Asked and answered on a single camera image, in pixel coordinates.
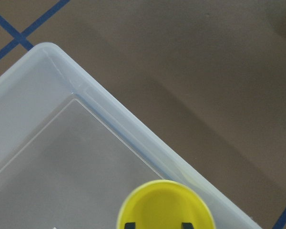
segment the plastic container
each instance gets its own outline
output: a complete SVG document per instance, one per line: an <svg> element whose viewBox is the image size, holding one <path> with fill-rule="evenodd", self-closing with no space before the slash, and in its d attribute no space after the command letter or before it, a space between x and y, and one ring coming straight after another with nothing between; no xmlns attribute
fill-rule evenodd
<svg viewBox="0 0 286 229"><path fill-rule="evenodd" d="M218 229L260 228L58 46L0 77L0 229L113 229L155 179L194 190Z"/></svg>

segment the yellow round object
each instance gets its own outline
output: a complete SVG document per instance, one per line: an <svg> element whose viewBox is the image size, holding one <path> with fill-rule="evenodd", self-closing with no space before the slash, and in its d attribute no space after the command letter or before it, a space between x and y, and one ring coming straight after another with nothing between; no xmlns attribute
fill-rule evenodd
<svg viewBox="0 0 286 229"><path fill-rule="evenodd" d="M155 180L136 188L124 201L117 229L135 222L135 229L215 229L213 217L202 199L188 187L170 180Z"/></svg>

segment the translucent plastic bin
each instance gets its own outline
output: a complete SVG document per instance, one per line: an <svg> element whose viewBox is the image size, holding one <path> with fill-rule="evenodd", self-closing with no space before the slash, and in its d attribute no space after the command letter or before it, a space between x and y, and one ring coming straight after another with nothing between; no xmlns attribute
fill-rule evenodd
<svg viewBox="0 0 286 229"><path fill-rule="evenodd" d="M160 178L197 192L218 229L260 228L56 45L0 77L0 229L114 229Z"/></svg>

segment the clear plastic tray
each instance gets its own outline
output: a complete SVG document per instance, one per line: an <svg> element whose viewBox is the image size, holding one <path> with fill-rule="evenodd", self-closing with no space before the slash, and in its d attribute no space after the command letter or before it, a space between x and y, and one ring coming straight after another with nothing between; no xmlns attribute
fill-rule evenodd
<svg viewBox="0 0 286 229"><path fill-rule="evenodd" d="M56 45L0 77L0 229L115 228L160 178L197 192L218 229L260 228Z"/></svg>

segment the yellow cup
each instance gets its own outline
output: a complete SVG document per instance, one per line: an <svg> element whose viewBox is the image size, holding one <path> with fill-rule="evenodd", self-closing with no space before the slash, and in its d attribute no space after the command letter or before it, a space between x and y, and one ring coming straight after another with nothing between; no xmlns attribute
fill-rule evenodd
<svg viewBox="0 0 286 229"><path fill-rule="evenodd" d="M202 199L187 186L170 180L155 180L136 188L124 201L117 229L135 222L136 229L215 229L213 217Z"/></svg>

